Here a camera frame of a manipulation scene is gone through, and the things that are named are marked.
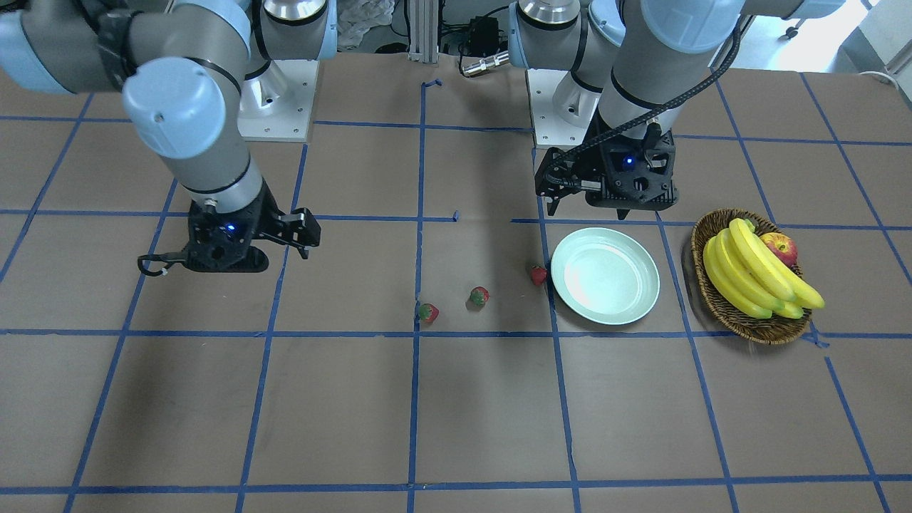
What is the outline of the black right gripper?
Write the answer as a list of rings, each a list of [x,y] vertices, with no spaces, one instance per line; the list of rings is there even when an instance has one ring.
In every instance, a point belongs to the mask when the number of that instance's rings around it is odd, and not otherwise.
[[[307,208],[282,213],[268,185],[248,207],[217,213],[193,202],[188,213],[189,240],[185,267],[196,272],[257,273],[269,266],[266,254],[253,246],[268,239],[293,247],[301,259],[321,244],[321,225]]]

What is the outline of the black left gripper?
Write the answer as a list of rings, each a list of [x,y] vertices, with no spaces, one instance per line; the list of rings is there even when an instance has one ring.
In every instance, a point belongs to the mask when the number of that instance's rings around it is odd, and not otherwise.
[[[631,210],[659,212],[677,204],[673,182],[675,141],[672,131],[648,125],[641,138],[615,135],[570,150],[550,148],[534,175],[535,194],[546,199],[553,217],[561,199],[584,194],[591,207],[616,209],[618,220]]]

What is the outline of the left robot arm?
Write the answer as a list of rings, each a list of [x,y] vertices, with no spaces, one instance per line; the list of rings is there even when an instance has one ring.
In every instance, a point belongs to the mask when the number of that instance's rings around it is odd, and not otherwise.
[[[678,201],[672,127],[685,102],[732,65],[750,16],[822,19],[840,1],[516,1],[514,67],[566,71],[580,142],[551,147],[535,194],[553,215],[582,192],[591,207],[659,212]]]

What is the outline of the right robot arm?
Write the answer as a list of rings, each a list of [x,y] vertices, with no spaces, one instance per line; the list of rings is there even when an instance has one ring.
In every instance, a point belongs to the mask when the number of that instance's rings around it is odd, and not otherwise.
[[[120,92],[140,139],[192,198],[181,250],[143,254],[141,273],[173,265],[257,273],[254,246],[318,247],[309,209],[277,205],[238,127],[242,85],[274,61],[336,54],[335,1],[31,1],[2,14],[2,68],[27,90]]]

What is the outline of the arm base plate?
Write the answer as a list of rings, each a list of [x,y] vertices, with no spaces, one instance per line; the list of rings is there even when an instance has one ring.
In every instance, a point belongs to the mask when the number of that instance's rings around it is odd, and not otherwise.
[[[312,124],[318,61],[272,61],[242,84],[238,129],[248,142],[305,143]]]
[[[601,94],[556,69],[528,69],[527,85],[535,146],[566,150],[582,143]]]

